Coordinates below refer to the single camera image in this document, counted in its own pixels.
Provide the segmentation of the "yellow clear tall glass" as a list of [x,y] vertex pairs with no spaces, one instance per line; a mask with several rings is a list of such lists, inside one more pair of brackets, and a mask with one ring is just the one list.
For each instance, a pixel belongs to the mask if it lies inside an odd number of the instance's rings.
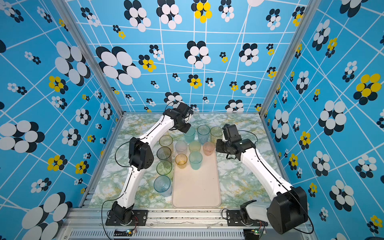
[[223,130],[221,127],[212,127],[210,130],[211,142],[216,146],[217,140],[223,139]]

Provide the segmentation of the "pink textured cup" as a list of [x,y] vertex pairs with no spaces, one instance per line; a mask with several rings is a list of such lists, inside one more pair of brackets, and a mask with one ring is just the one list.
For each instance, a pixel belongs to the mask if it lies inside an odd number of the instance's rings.
[[205,156],[210,156],[215,151],[215,145],[212,142],[206,142],[203,145],[203,152]]

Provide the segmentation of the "clear frosted textured cup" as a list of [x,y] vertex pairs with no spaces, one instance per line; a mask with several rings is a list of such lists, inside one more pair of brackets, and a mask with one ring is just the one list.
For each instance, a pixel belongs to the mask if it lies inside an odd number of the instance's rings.
[[177,154],[187,155],[188,153],[188,144],[185,141],[178,141],[175,145]]

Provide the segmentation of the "light green textured cup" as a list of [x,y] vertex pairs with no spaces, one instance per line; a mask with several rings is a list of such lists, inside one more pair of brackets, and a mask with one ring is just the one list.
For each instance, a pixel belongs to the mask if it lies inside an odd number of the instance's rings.
[[192,141],[189,143],[189,150],[190,152],[200,152],[201,150],[201,143],[199,141]]

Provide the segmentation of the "teal textured cup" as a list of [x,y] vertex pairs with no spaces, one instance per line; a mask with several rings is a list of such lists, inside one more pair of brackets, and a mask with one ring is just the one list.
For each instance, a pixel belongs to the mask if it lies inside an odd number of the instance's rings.
[[203,155],[198,151],[191,152],[189,155],[189,160],[191,168],[193,170],[199,170],[202,165]]
[[193,127],[190,127],[190,129],[186,133],[184,133],[185,141],[187,144],[195,140],[195,133],[196,130]]

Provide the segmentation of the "grey smoky glass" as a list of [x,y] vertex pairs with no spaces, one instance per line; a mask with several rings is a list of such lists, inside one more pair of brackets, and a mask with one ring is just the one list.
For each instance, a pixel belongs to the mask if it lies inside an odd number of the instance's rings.
[[161,147],[157,150],[157,158],[160,161],[168,161],[172,163],[172,151],[168,147]]

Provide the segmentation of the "amber short glass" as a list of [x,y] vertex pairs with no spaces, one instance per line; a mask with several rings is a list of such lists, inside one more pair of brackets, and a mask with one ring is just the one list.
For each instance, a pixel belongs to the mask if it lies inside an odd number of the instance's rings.
[[178,154],[175,158],[176,166],[184,169],[187,166],[188,157],[185,154]]

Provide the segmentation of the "green clear glass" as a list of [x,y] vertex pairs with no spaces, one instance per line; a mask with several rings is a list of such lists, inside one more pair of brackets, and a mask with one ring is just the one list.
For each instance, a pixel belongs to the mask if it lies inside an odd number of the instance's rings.
[[161,161],[158,163],[156,167],[156,171],[159,175],[166,176],[171,180],[173,179],[173,176],[174,176],[173,170],[174,170],[173,164],[170,163],[169,161]]

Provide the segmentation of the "blue clear glass front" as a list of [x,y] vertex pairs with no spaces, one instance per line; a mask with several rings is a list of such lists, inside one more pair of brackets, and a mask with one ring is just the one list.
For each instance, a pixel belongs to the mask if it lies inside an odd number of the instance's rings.
[[172,182],[167,176],[159,176],[154,181],[154,189],[157,193],[163,197],[169,197],[172,195]]

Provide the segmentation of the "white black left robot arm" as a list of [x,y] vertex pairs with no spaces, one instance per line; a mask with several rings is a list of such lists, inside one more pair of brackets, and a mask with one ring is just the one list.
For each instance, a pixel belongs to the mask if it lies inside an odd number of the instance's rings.
[[168,131],[178,130],[187,133],[191,124],[189,117],[194,111],[187,104],[180,102],[176,108],[166,108],[160,119],[140,137],[132,137],[129,141],[129,166],[132,170],[127,176],[120,196],[113,201],[110,210],[111,218],[115,217],[118,224],[127,225],[133,219],[133,207],[139,183],[146,171],[154,162],[152,148]]

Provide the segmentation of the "beige rectangular tray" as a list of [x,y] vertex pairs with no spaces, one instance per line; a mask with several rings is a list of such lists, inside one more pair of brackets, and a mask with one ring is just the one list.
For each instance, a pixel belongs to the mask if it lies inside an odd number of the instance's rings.
[[174,164],[172,205],[175,208],[217,208],[221,204],[216,154],[203,155],[202,165],[192,169],[189,162],[181,169]]

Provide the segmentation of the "yellow clear glass left column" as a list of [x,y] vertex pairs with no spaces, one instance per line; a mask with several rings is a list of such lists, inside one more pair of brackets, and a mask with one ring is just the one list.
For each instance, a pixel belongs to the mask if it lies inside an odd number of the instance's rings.
[[163,136],[159,139],[159,144],[160,144],[162,147],[167,147],[167,148],[169,148],[171,151],[174,150],[174,141],[173,141],[173,138],[172,138],[170,135],[163,135]]

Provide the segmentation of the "small green circuit board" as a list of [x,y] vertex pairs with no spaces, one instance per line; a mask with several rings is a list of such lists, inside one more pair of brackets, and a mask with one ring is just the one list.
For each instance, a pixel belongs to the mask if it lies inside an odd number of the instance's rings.
[[135,230],[115,230],[114,237],[132,237],[135,233]]

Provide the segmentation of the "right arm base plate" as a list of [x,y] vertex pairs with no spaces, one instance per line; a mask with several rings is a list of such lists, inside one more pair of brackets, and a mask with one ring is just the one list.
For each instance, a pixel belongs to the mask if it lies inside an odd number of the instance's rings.
[[252,220],[243,210],[226,210],[224,218],[229,227],[267,227],[268,222]]

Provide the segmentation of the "aluminium front frame rail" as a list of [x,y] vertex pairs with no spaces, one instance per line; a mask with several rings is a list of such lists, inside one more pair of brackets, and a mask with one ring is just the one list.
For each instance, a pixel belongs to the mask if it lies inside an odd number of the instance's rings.
[[[220,209],[152,209],[145,226],[106,226],[100,209],[72,210],[57,238],[59,240],[315,240],[311,225],[278,234],[267,227],[229,227]],[[132,237],[114,237],[115,230],[135,230]]]

